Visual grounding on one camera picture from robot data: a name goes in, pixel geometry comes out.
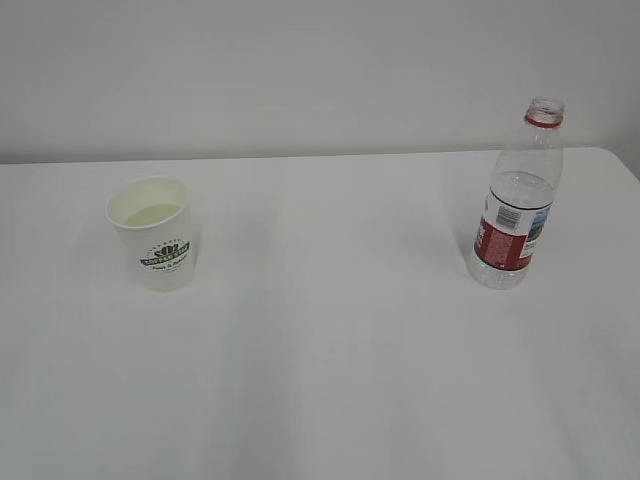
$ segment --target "red label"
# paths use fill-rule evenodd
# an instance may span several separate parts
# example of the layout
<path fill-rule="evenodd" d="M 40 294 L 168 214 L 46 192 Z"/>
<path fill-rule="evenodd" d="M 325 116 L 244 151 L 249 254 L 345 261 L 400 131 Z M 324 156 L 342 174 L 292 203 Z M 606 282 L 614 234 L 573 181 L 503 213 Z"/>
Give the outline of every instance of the red label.
<path fill-rule="evenodd" d="M 526 267 L 531 261 L 531 256 L 520 258 L 526 242 L 527 235 L 509 235 L 482 217 L 474 249 L 478 257 L 492 267 L 513 271 Z"/>

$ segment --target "white wall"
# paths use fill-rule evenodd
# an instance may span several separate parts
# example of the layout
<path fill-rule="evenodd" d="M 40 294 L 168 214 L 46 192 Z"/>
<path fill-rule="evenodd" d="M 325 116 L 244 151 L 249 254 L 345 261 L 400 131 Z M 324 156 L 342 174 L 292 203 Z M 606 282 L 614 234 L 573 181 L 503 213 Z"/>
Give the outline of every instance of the white wall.
<path fill-rule="evenodd" d="M 0 160 L 497 146 L 530 97 L 640 171 L 637 0 L 0 0 Z"/>

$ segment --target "green logo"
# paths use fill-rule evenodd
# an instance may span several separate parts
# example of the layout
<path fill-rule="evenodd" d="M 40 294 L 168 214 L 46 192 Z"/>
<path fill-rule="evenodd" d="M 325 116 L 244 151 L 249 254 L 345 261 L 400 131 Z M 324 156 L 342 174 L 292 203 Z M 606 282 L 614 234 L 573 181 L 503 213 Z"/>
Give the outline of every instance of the green logo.
<path fill-rule="evenodd" d="M 140 262 L 146 267 L 168 262 L 187 253 L 187 251 L 189 251 L 189 245 L 190 242 L 185 243 L 184 245 L 182 245 L 182 247 L 179 248 L 177 243 L 174 243 L 173 245 L 164 245 L 153 252 L 156 258 L 145 258 L 141 259 Z"/>

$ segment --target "barcode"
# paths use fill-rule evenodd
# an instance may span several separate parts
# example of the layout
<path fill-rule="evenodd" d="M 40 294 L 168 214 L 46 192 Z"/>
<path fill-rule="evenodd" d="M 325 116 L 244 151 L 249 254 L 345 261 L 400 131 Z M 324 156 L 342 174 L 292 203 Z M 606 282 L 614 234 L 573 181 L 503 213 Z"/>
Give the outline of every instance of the barcode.
<path fill-rule="evenodd" d="M 500 208 L 498 208 L 498 218 L 496 218 L 496 223 L 501 227 L 508 228 L 509 230 L 515 230 L 518 227 L 518 223 L 520 223 L 520 212 L 510 210 L 504 205 L 500 205 Z"/>

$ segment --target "bottle neck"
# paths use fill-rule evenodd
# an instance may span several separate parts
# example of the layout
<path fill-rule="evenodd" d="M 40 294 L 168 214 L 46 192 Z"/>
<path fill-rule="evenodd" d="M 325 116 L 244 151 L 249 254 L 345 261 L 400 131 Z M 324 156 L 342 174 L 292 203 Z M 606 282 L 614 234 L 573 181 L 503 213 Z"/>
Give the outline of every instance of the bottle neck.
<path fill-rule="evenodd" d="M 557 130 L 558 128 L 560 128 L 560 125 L 562 125 L 562 118 L 552 119 L 552 120 L 540 119 L 540 118 L 535 118 L 534 116 L 530 115 L 528 112 L 524 116 L 524 120 L 525 122 L 533 125 L 534 127 L 544 128 L 545 130 Z"/>

